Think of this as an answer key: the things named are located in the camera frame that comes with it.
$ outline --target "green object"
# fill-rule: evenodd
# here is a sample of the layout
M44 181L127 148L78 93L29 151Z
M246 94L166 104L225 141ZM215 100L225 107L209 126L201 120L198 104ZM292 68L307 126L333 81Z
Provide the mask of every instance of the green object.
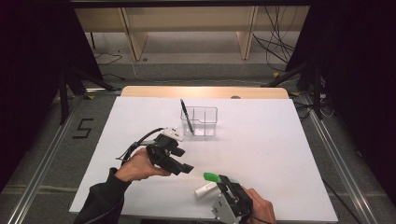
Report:
M215 183L221 183L220 177L212 173L204 173L204 179Z

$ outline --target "gray floor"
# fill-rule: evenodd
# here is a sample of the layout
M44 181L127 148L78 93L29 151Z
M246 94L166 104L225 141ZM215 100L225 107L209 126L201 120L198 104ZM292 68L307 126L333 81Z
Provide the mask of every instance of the gray floor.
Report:
M260 33L259 37L269 34ZM233 33L155 33L149 34L142 60L131 62L127 43L121 34L94 34L96 49L93 52L119 54L121 59L110 63L119 56L102 55L97 58L105 81L117 87L128 85L178 85L178 86L251 86L259 87L274 79L275 72L268 66L273 63L277 68L284 68L275 57L269 58L260 46L253 41L249 59L241 60L236 36ZM286 41L293 45L298 33L289 33ZM281 84L288 91L296 91L298 77ZM85 82L87 88L97 88ZM59 146L37 195L30 204L23 223L71 223L76 215L70 214L68 208L73 202L79 183L90 162L97 141L106 124L106 118L116 98L116 94L99 91L90 93L78 105L77 111L65 137ZM302 102L302 97L295 97L295 102ZM77 99L70 99L76 104ZM7 223L14 207L25 192L41 160L51 145L51 141L60 128L60 102L54 99L49 108L47 119L40 127L32 148L28 150L20 166L9 180L0 195L0 223ZM303 117L306 110L300 110ZM93 119L85 124L92 128L88 138L74 139L83 133L77 130L82 119ZM364 197L370 204L378 223L396 223L396 208L381 189L364 160L357 156L341 118L334 115L324 118L332 140L342 154L347 166L358 183ZM318 130L311 117L302 120L308 143L322 177L329 182L336 193L348 207L358 215L357 209L348 195L342 178L337 173L334 163L327 152ZM340 201L329 190L334 210L340 223L356 223ZM138 223L133 217L122 217L120 223Z

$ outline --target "transparent box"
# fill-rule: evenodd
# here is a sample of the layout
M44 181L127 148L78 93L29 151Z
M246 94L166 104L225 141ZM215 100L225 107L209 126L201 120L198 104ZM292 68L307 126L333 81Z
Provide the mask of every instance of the transparent box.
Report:
M190 131L186 115L181 109L180 119L185 135L214 136L216 135L216 124L218 123L218 109L207 106L186 106L187 114L193 133Z

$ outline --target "white table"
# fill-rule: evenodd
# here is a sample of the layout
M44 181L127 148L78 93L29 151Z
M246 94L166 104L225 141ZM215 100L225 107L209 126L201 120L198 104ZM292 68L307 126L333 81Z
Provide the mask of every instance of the white table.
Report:
M217 135L185 137L179 146L186 153L175 159L195 168L188 175L154 176L134 182L125 193L124 215L213 220L210 208L219 191L200 200L194 195L207 183L203 172L211 172L257 190L274 204L278 221L338 220L292 100L183 100L190 106L218 108ZM115 158L134 141L156 128L180 125L180 108L179 98L119 97L70 212L81 209L90 186L106 181L108 168L120 167Z

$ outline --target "pen in container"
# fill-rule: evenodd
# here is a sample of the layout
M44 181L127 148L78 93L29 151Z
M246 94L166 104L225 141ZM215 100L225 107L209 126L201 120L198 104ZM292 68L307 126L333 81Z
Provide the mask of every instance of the pen in container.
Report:
M192 129L192 125L191 125L191 122L190 122L189 114L187 113L187 108L184 105L184 102L183 102L182 99L180 99L180 102L181 102L181 108L183 109L184 116L186 117L187 124L189 125L190 132L192 134L194 134L194 130Z

